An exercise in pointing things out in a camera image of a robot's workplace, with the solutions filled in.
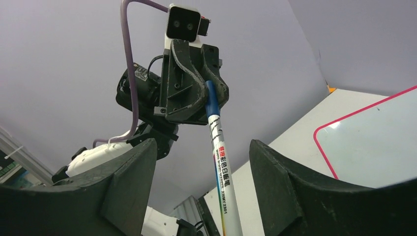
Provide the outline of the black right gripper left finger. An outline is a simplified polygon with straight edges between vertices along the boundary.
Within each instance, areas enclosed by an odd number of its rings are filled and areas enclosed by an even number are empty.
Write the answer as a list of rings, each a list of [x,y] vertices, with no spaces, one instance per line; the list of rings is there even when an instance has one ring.
[[[157,161],[148,139],[53,186],[0,187],[3,236],[139,236]]]

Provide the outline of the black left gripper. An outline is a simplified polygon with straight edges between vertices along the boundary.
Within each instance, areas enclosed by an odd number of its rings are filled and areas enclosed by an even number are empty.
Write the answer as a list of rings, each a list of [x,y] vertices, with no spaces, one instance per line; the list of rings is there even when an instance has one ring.
[[[162,59],[161,77],[150,72]],[[212,81],[219,107],[229,100],[229,87],[220,75],[219,48],[181,39],[168,42],[163,56],[154,57],[147,67],[134,63],[139,120],[157,130],[168,130],[168,121],[207,121],[206,81]],[[118,83],[116,102],[132,111],[128,71]]]

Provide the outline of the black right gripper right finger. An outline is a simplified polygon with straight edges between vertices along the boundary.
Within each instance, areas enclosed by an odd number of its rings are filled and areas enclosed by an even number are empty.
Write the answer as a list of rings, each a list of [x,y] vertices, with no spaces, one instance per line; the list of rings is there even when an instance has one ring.
[[[321,174],[252,140],[249,160],[267,236],[414,236],[417,181],[368,188]]]

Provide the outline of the blue marker cap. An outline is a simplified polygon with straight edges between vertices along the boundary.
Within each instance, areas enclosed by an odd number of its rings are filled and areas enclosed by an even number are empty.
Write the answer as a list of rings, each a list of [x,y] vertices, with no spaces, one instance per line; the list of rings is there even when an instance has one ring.
[[[213,115],[219,116],[220,108],[214,83],[212,81],[206,81],[206,86],[208,88],[208,100],[205,105],[207,118]]]

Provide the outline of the white whiteboard marker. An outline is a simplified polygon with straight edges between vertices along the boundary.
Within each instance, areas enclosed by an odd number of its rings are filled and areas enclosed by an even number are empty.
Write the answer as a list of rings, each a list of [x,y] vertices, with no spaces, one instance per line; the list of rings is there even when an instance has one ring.
[[[222,233],[224,236],[241,236],[243,235],[242,226],[220,115],[210,116],[208,125],[215,165]]]

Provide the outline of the red-framed whiteboard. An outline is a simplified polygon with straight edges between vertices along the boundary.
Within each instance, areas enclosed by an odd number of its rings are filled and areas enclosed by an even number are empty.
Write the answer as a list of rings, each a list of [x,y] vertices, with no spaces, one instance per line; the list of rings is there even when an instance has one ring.
[[[314,141],[332,176],[380,188],[417,177],[417,88],[318,127]]]

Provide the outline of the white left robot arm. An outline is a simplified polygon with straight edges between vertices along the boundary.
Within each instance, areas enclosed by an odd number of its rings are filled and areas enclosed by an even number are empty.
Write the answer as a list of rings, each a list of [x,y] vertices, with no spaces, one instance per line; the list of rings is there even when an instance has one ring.
[[[166,157],[178,139],[180,124],[210,127],[221,213],[227,214],[232,193],[220,109],[229,99],[221,78],[219,49],[193,47],[175,39],[161,56],[163,70],[156,76],[145,69],[136,77],[144,98],[139,99],[142,123],[126,141],[81,149],[61,173],[82,186],[75,193],[80,205],[62,221],[70,236],[201,236],[204,219],[191,224],[163,216],[147,207],[156,161]]]

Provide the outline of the aluminium frame rail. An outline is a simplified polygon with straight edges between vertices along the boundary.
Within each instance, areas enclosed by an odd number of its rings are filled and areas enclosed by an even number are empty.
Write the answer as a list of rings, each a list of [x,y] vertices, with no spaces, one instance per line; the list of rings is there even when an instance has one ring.
[[[53,172],[2,127],[0,128],[0,149],[7,157],[11,157],[43,183],[53,184]]]

